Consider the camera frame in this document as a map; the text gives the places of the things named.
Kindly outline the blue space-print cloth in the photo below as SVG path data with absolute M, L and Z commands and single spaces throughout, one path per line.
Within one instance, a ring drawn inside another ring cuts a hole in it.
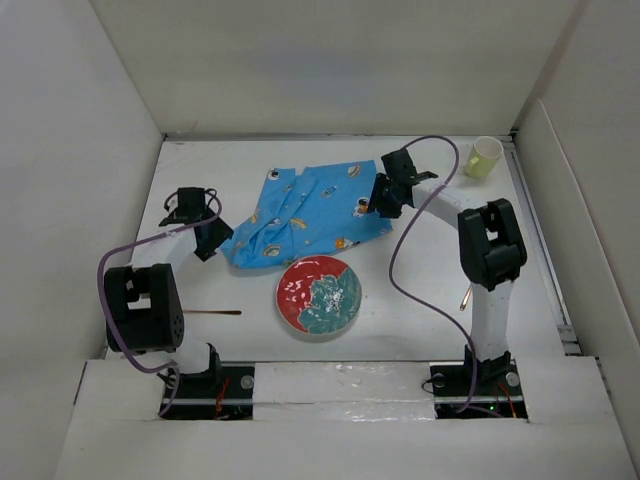
M 392 231 L 391 221 L 368 211 L 377 168 L 372 160 L 274 168 L 254 213 L 234 229 L 221 251 L 239 269 L 289 265 L 332 255 Z

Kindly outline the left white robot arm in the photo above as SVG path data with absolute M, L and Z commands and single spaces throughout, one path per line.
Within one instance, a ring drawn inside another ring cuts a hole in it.
M 201 396 L 222 387 L 213 345 L 187 332 L 176 273 L 189 258 L 206 262 L 233 235 L 217 190 L 181 187 L 164 201 L 154 235 L 116 247 L 99 261 L 97 287 L 107 343 L 138 371 L 167 386 L 188 380 Z

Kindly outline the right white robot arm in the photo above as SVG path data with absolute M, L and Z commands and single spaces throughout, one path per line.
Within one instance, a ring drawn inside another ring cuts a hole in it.
M 409 152 L 382 157 L 368 211 L 396 219 L 407 205 L 429 213 L 458 233 L 461 268 L 471 284 L 472 317 L 462 381 L 473 393 L 494 387 L 510 364 L 507 323 L 511 292 L 527 251 L 512 204 L 504 199 L 482 203 L 447 186 L 432 172 L 419 173 Z

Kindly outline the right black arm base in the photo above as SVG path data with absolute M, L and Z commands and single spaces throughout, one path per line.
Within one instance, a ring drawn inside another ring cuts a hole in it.
M 422 383 L 431 394 L 437 420 L 450 419 L 528 419 L 517 366 L 512 362 L 497 376 L 477 380 L 469 405 L 470 379 L 462 362 L 429 364 L 430 376 Z

